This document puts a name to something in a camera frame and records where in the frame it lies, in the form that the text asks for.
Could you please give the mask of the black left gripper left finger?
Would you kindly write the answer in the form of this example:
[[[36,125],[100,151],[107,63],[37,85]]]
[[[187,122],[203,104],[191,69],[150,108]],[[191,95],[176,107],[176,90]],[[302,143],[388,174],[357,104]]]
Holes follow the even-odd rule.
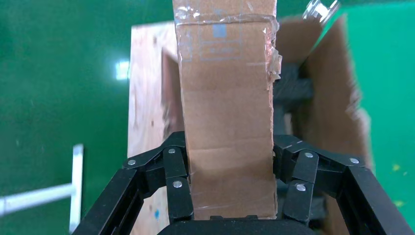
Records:
[[[189,235],[193,205],[187,182],[183,131],[172,133],[159,147],[126,160],[74,231],[75,235],[128,235],[144,199],[167,187],[170,224],[161,235]]]

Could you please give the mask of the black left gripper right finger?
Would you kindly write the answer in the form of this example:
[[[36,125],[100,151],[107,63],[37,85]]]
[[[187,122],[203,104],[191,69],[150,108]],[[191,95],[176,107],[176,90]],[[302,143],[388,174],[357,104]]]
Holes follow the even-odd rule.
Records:
[[[351,235],[412,235],[413,230],[358,157],[318,149],[292,135],[274,138],[276,178],[289,184],[283,215],[309,221],[313,189],[334,198]]]

